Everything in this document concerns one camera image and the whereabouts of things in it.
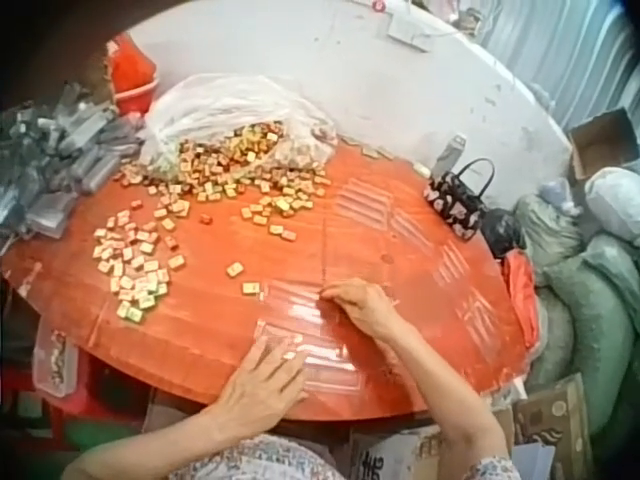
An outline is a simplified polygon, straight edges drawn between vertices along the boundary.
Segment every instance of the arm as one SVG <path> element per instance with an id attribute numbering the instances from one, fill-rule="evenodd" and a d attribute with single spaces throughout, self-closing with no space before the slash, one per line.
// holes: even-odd
<path id="1" fill-rule="evenodd" d="M 163 430 L 90 450 L 66 468 L 63 480 L 163 478 L 270 430 L 306 397 L 306 354 L 285 358 L 287 342 L 266 348 L 266 339 L 256 342 L 215 404 Z"/>
<path id="2" fill-rule="evenodd" d="M 240 439 L 224 414 L 198 414 L 156 432 L 94 448 L 71 463 L 62 480 L 163 478 Z"/>
<path id="3" fill-rule="evenodd" d="M 338 303 L 360 330 L 394 350 L 429 405 L 446 447 L 464 459 L 465 469 L 486 457 L 508 455 L 502 428 L 484 400 L 400 317 L 382 288 L 346 280 L 328 285 L 320 296 Z"/>

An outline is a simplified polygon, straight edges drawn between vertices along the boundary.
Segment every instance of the wooden table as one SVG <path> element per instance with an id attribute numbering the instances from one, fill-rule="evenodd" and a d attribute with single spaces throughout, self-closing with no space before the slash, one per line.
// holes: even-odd
<path id="1" fill-rule="evenodd" d="M 192 201 L 175 237 L 187 266 L 143 325 L 116 317 L 108 277 L 91 258 L 93 231 L 128 208 L 149 221 L 157 199 L 116 183 L 76 208 L 65 237 L 16 244 L 3 270 L 52 327 L 115 368 L 170 393 L 207 403 L 216 398 L 258 330 L 296 334 L 310 351 L 311 396 L 291 418 L 354 420 L 424 410 L 412 380 L 332 305 L 320 286 L 360 276 L 378 282 L 402 315 L 479 391 L 522 374 L 522 329 L 500 271 L 481 235 L 462 243 L 422 198 L 425 180 L 403 161 L 372 160 L 339 146 L 327 168 L 333 185 L 311 211 L 278 219 L 296 242 L 242 220 L 254 191 L 219 203 Z M 197 219 L 210 214 L 213 225 Z M 159 256 L 168 252 L 160 249 Z M 245 266 L 230 279 L 235 261 Z M 243 281 L 264 294 L 241 295 Z"/>

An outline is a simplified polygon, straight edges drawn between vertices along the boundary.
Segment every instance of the open cardboard box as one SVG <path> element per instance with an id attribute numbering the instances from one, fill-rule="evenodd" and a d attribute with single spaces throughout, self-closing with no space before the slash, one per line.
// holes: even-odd
<path id="1" fill-rule="evenodd" d="M 568 132 L 573 146 L 570 177 L 583 184 L 604 167 L 619 167 L 640 157 L 638 139 L 625 108 L 612 110 Z"/>

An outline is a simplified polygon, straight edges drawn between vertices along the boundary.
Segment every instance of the red bag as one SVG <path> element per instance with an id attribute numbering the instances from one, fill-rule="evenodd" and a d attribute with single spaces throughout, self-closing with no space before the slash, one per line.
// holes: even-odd
<path id="1" fill-rule="evenodd" d="M 533 268 L 522 250 L 507 253 L 502 263 L 502 276 L 522 327 L 525 346 L 531 350 L 540 340 L 540 325 Z"/>
<path id="2" fill-rule="evenodd" d="M 151 83 L 156 65 L 136 46 L 128 33 L 108 43 L 111 80 L 115 93 L 127 92 Z"/>

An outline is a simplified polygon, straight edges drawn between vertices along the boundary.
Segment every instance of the handbag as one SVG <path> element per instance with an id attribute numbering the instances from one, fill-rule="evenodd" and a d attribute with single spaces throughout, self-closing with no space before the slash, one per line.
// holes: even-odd
<path id="1" fill-rule="evenodd" d="M 472 165 L 480 162 L 491 165 L 491 174 L 484 187 L 476 194 L 461 177 Z M 491 160 L 478 158 L 465 165 L 458 173 L 447 171 L 440 178 L 431 178 L 429 188 L 425 192 L 425 200 L 458 237 L 468 241 L 476 234 L 487 213 L 482 195 L 491 185 L 495 173 L 496 169 Z"/>

